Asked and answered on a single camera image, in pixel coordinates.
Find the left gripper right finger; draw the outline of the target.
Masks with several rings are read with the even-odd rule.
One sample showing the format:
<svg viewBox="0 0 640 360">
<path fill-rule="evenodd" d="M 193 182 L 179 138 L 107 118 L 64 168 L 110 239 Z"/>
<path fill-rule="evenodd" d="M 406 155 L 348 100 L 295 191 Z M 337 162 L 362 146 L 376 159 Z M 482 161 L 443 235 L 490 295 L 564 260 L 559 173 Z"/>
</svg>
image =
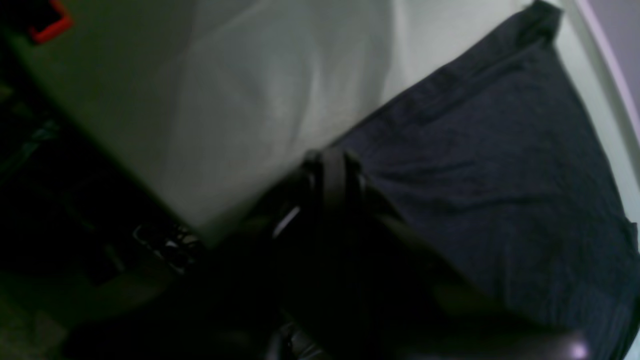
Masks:
<svg viewBox="0 0 640 360">
<path fill-rule="evenodd" d="M 334 201 L 358 231 L 354 246 L 371 291 L 368 300 L 380 321 L 425 331 L 545 329 L 464 277 L 403 221 L 359 162 L 338 148 L 324 151 L 324 206 Z"/>
</svg>

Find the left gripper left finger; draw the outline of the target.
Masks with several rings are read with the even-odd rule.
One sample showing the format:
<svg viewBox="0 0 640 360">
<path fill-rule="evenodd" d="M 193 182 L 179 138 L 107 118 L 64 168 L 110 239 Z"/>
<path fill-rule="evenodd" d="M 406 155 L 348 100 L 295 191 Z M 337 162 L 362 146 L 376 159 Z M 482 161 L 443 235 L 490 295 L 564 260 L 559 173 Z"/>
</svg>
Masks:
<svg viewBox="0 0 640 360">
<path fill-rule="evenodd" d="M 322 257 L 323 152 L 309 150 L 297 167 L 250 210 L 250 255 L 256 261 Z"/>
</svg>

